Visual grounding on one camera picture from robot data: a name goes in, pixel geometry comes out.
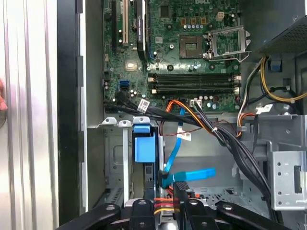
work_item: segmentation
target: chip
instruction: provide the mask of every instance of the chip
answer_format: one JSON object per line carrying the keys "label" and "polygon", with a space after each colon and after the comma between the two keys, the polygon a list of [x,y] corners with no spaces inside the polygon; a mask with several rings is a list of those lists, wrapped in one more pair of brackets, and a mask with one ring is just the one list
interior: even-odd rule
{"label": "chip", "polygon": [[180,19],[180,24],[181,25],[185,25],[186,24],[186,19],[185,18]]}
{"label": "chip", "polygon": [[191,24],[192,24],[192,25],[196,25],[196,23],[197,23],[196,18],[191,18]]}
{"label": "chip", "polygon": [[180,58],[202,58],[202,36],[179,37]]}
{"label": "chip", "polygon": [[160,15],[163,18],[169,17],[169,7],[168,6],[161,6]]}
{"label": "chip", "polygon": [[201,18],[201,24],[202,24],[202,25],[206,25],[206,24],[207,24],[207,19],[206,19],[206,17]]}

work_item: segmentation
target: white label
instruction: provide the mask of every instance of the white label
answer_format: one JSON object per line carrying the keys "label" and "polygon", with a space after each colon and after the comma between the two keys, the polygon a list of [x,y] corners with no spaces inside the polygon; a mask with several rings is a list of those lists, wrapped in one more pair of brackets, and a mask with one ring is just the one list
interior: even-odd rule
{"label": "white label", "polygon": [[191,133],[183,131],[181,126],[178,127],[177,137],[180,139],[191,141]]}
{"label": "white label", "polygon": [[148,107],[149,107],[150,102],[145,100],[145,99],[141,99],[139,106],[138,106],[138,111],[140,111],[141,113],[146,113]]}
{"label": "white label", "polygon": [[273,107],[273,104],[267,104],[266,106],[259,108],[256,114],[262,114],[269,112]]}

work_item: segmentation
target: pcie slot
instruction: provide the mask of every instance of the pcie slot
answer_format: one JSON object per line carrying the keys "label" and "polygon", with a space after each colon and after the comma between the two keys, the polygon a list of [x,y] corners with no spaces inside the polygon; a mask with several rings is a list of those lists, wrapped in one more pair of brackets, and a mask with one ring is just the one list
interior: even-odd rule
{"label": "pcie slot", "polygon": [[117,8],[116,8],[116,0],[112,0],[111,3],[112,10],[112,50],[114,53],[117,51]]}
{"label": "pcie slot", "polygon": [[129,30],[129,0],[123,0],[123,46],[128,46],[128,30]]}

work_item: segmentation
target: screw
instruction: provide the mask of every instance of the screw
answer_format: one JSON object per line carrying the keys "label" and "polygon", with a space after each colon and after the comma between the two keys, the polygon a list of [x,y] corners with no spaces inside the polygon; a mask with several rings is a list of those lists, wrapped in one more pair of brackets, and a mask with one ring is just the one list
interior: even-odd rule
{"label": "screw", "polygon": [[197,202],[195,200],[190,200],[190,204],[197,205]]}
{"label": "screw", "polygon": [[141,200],[140,202],[139,202],[139,205],[145,205],[146,204],[146,202],[144,201],[144,200]]}
{"label": "screw", "polygon": [[226,210],[231,210],[232,209],[231,205],[223,205],[223,208],[226,209]]}
{"label": "screw", "polygon": [[108,206],[106,207],[106,210],[107,210],[107,211],[111,211],[111,210],[114,210],[114,209],[115,209],[114,205],[108,205]]}

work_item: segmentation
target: blue plastic bracket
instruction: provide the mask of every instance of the blue plastic bracket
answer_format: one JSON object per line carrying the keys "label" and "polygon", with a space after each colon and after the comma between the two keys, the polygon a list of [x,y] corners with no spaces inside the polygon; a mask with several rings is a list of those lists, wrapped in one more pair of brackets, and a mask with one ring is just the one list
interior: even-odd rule
{"label": "blue plastic bracket", "polygon": [[[134,133],[150,133],[150,124],[134,125]],[[156,139],[155,133],[152,137],[136,137],[134,139],[135,162],[155,163]]]}
{"label": "blue plastic bracket", "polygon": [[167,188],[176,181],[196,181],[204,180],[215,176],[215,168],[200,169],[192,172],[178,172],[170,174],[166,179],[162,180],[162,187]]}

